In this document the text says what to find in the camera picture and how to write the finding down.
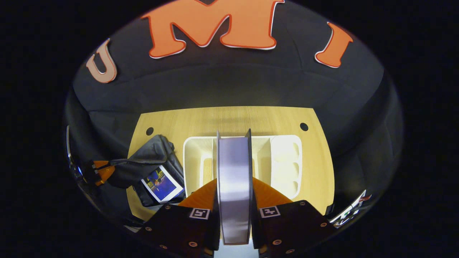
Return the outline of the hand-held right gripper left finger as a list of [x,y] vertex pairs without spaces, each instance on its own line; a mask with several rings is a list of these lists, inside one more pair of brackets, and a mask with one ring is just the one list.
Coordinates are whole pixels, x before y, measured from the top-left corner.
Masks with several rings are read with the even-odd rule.
[[212,258],[219,250],[217,180],[177,205],[161,207],[143,226],[143,239],[174,258]]

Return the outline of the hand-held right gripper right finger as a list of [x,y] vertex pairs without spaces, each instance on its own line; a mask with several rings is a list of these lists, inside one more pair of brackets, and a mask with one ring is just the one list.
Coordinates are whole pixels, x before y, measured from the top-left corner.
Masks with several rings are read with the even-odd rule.
[[292,201],[252,180],[251,236],[259,258],[297,258],[336,234],[337,228],[308,201]]

